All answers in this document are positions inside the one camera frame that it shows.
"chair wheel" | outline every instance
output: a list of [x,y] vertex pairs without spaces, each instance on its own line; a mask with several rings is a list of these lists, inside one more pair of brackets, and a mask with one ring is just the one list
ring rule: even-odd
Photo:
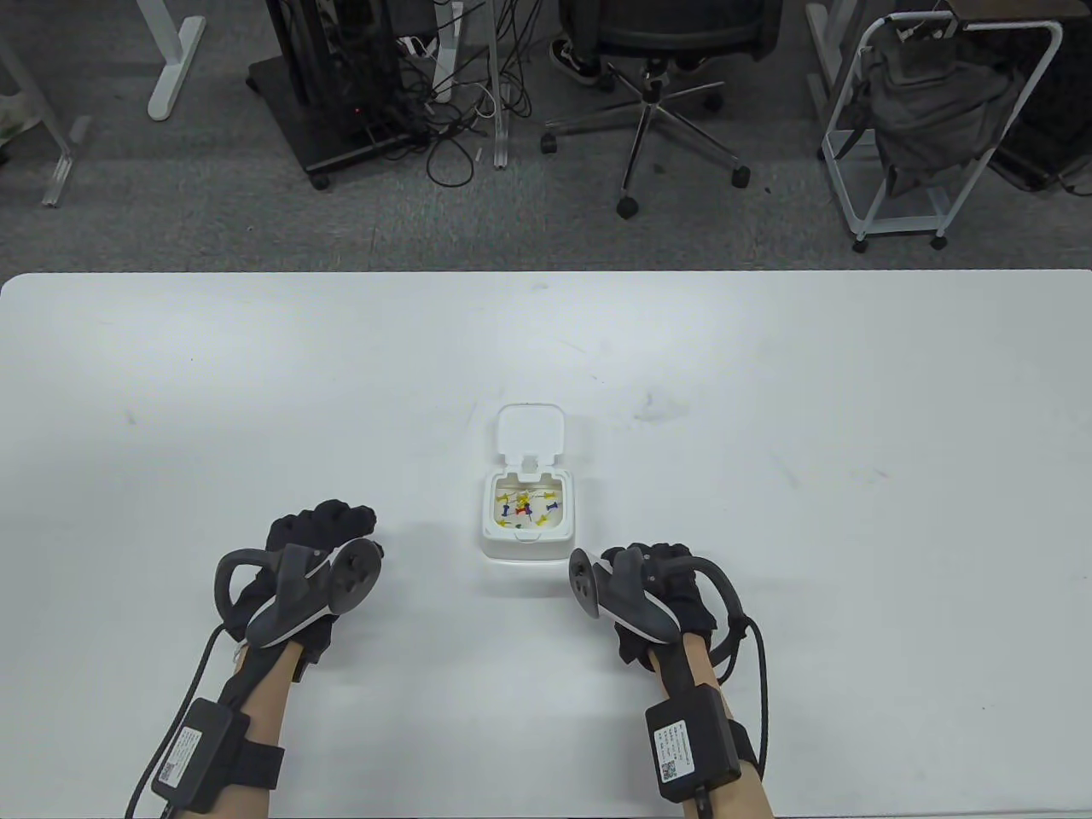
[[622,197],[618,200],[618,206],[615,207],[615,210],[618,212],[619,216],[624,219],[628,219],[636,216],[640,209],[637,206],[636,199],[632,197]]

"plastic container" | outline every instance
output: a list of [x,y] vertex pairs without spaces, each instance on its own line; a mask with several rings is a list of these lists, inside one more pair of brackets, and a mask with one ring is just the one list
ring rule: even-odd
[[575,492],[557,466],[565,413],[553,404],[509,404],[497,415],[505,465],[485,482],[484,551],[498,560],[562,560],[572,550]]

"gray carpet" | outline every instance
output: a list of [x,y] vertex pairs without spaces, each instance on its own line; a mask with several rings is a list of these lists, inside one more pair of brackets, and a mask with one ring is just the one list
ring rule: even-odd
[[[377,161],[313,191],[262,103],[242,83],[276,52],[261,0],[168,0],[209,26],[171,118],[144,112],[158,54],[134,0],[2,0],[0,25],[69,120],[91,114],[88,144],[56,211],[38,205],[55,161],[40,128],[10,145],[0,169],[0,281],[26,271],[557,270],[753,268],[1057,268],[1092,264],[1092,200],[1021,193],[987,173],[936,252],[921,236],[850,250],[824,170],[804,75],[815,70],[803,0],[786,0],[774,56],[711,69],[728,82],[705,115],[752,168],[728,173],[661,131],[642,156],[641,213],[614,213],[631,130],[561,139],[538,152],[538,122],[602,104],[545,59],[529,68],[532,120],[513,123],[511,162],[495,171],[489,143],[473,181],[432,185],[424,159]],[[538,36],[556,29],[553,8]],[[482,41],[471,26],[471,46]],[[438,176],[465,161],[450,146]]]

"forearm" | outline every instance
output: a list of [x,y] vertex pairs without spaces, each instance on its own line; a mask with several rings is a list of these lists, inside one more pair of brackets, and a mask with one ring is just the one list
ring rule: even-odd
[[[260,745],[281,741],[281,724],[288,702],[292,675],[296,670],[302,646],[289,642],[276,665],[250,695],[242,713],[250,717],[247,739]],[[180,819],[266,819],[270,815],[270,792],[257,787],[228,785],[221,791],[216,805],[209,814],[181,814]]]
[[[709,651],[705,641],[698,634],[684,634],[682,644],[686,648],[687,662],[690,665],[690,674],[693,676],[696,685],[707,684],[720,690],[721,686],[716,681],[716,672],[709,660]],[[657,675],[660,664],[655,655],[652,656],[653,667]],[[724,711],[732,716],[728,703],[724,703]],[[773,811],[770,803],[765,798],[765,790],[762,787],[762,780],[758,776],[758,771],[750,762],[740,762],[743,775],[735,782],[714,790],[710,793],[710,800],[713,803],[714,819],[772,819]],[[698,810],[690,799],[682,804],[682,809],[687,819],[697,819]]]

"office chair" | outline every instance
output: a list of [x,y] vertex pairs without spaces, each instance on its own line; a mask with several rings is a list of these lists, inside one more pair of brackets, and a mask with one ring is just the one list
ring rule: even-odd
[[548,120],[545,123],[546,132],[542,136],[542,152],[553,154],[557,151],[559,132],[582,130],[604,116],[639,109],[637,134],[629,152],[616,209],[624,219],[630,218],[638,211],[637,201],[629,195],[629,186],[644,134],[656,116],[697,134],[726,156],[733,166],[732,185],[746,188],[750,182],[750,169],[739,161],[735,152],[664,105],[704,92],[705,108],[716,111],[723,103],[716,88],[724,83],[704,83],[664,94],[664,86],[668,81],[667,66],[672,59],[692,60],[729,54],[749,54],[756,60],[761,60],[778,44],[781,5],[782,0],[601,0],[600,54],[604,57],[637,57],[644,60],[638,82],[631,81],[609,61],[606,62],[604,76],[608,81],[617,80],[638,98],[631,103],[608,105],[579,117]]

